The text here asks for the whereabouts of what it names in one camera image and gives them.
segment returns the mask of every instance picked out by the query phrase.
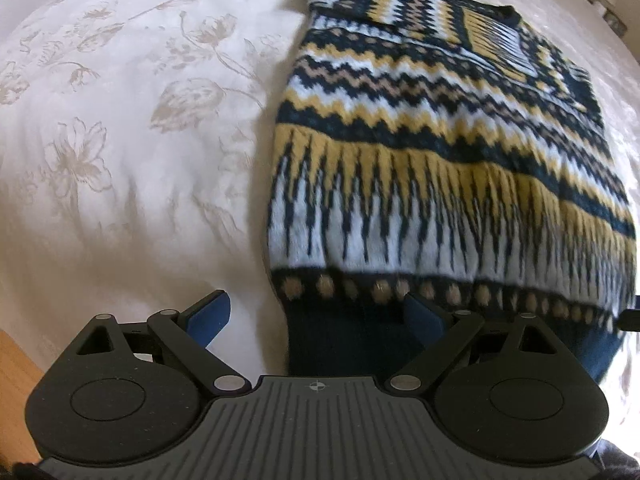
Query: zigzag pattern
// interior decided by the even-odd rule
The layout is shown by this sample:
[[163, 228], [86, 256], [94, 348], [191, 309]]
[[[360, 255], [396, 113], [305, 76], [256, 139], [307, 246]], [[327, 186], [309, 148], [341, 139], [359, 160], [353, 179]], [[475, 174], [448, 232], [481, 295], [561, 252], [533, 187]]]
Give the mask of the zigzag pattern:
[[346, 298], [387, 304], [397, 275], [398, 299], [450, 306], [589, 323], [629, 306], [635, 229], [585, 70], [512, 7], [309, 4], [274, 135], [283, 301], [330, 299], [343, 276]]

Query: orange wooden surface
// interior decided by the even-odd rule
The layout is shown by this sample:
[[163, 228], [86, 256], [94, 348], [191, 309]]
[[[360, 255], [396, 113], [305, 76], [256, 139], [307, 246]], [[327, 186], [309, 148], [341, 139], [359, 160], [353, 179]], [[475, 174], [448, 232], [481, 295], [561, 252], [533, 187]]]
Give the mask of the orange wooden surface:
[[0, 463], [36, 462], [38, 452], [24, 423], [27, 396], [42, 371], [0, 330]]

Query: bed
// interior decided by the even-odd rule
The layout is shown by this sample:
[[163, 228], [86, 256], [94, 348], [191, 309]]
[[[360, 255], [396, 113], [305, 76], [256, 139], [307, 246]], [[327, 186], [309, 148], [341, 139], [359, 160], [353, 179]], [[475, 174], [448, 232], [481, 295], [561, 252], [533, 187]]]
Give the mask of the bed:
[[[584, 0], [482, 1], [514, 5], [590, 71], [640, 203], [631, 54]], [[0, 328], [41, 368], [95, 314], [139, 321], [223, 288], [232, 320], [210, 349], [254, 381], [284, 372], [262, 258], [274, 115], [305, 20], [305, 0], [49, 0], [0, 45]], [[602, 383], [605, 437], [638, 456], [639, 353], [627, 335]]]

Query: gray ribbed plate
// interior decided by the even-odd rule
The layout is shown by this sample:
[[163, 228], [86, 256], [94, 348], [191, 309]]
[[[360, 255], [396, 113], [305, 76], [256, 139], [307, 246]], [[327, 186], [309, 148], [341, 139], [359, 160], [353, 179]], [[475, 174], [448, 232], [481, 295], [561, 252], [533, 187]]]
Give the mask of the gray ribbed plate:
[[370, 378], [281, 377], [216, 400], [187, 439], [146, 462], [40, 466], [60, 480], [586, 480], [598, 472], [588, 458], [536, 469], [478, 458], [419, 400], [389, 396]]

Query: circular cap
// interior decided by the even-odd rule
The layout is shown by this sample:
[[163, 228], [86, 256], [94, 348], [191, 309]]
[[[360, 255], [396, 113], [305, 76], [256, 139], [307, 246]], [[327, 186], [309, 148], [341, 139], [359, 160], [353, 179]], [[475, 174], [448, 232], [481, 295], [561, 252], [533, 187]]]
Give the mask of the circular cap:
[[145, 397], [133, 381], [102, 379], [80, 386], [71, 396], [71, 407], [89, 420], [118, 420], [139, 410]]
[[417, 390], [418, 388], [420, 388], [420, 385], [422, 384], [420, 382], [420, 379], [412, 375], [396, 375], [389, 381], [389, 383], [396, 390], [401, 390], [403, 392], [410, 392], [412, 390]]
[[537, 379], [507, 379], [489, 393], [496, 410], [519, 420], [542, 420], [562, 409], [562, 393], [552, 384]]
[[223, 375], [218, 377], [213, 385], [223, 392], [234, 392], [244, 386], [244, 379], [237, 375]]

